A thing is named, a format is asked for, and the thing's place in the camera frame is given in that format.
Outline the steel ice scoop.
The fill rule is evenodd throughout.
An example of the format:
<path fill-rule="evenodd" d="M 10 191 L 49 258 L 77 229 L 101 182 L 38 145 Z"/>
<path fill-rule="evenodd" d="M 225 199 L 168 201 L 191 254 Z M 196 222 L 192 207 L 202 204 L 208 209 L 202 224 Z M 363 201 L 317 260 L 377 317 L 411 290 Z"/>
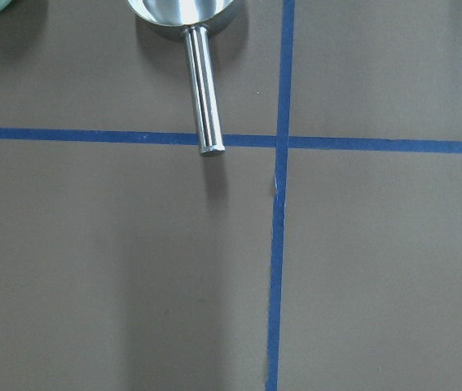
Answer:
<path fill-rule="evenodd" d="M 209 39 L 238 14 L 241 1 L 129 1 L 132 11 L 158 35 L 185 46 L 199 153 L 225 152 Z"/>

